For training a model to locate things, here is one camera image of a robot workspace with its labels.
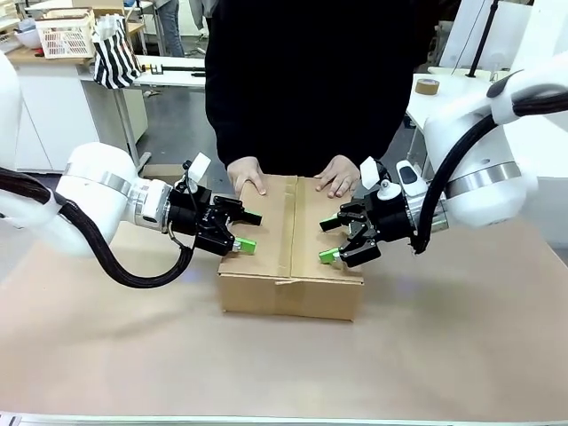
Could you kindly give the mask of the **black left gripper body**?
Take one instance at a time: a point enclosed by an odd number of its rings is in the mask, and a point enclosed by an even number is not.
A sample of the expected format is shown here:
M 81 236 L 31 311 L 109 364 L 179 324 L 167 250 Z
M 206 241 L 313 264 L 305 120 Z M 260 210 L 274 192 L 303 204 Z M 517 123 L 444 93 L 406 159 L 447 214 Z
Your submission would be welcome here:
M 195 193 L 170 192 L 170 225 L 174 233 L 194 237 L 194 246 L 212 254 L 223 253 L 223 236 L 214 206 L 212 192 L 198 186 Z

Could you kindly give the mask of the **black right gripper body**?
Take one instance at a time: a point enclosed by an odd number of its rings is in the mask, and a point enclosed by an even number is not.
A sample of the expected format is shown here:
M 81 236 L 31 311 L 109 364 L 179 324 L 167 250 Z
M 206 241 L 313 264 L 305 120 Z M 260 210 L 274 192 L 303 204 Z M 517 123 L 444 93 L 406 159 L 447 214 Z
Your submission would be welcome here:
M 379 199 L 378 192 L 372 192 L 365 196 L 365 203 L 367 216 L 378 233 L 379 241 L 393 242 L 414 235 L 414 222 L 402 193 L 385 201 Z

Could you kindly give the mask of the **person's left hand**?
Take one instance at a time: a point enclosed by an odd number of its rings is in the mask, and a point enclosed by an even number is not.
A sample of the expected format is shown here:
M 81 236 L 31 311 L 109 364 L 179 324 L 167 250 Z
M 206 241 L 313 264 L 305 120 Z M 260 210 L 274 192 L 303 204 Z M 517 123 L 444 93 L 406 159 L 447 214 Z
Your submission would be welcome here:
M 328 198 L 342 198 L 358 184 L 360 172 L 349 158 L 337 155 L 315 178 L 317 191 L 327 191 Z

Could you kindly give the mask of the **person's right hand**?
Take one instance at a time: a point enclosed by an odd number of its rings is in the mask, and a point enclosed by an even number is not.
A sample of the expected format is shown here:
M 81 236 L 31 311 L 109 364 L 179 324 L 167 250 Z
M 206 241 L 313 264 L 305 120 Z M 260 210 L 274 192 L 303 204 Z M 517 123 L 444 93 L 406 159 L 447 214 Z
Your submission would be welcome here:
M 266 195 L 263 172 L 256 157 L 246 156 L 235 160 L 227 166 L 226 171 L 238 197 L 247 182 L 251 183 L 260 195 Z

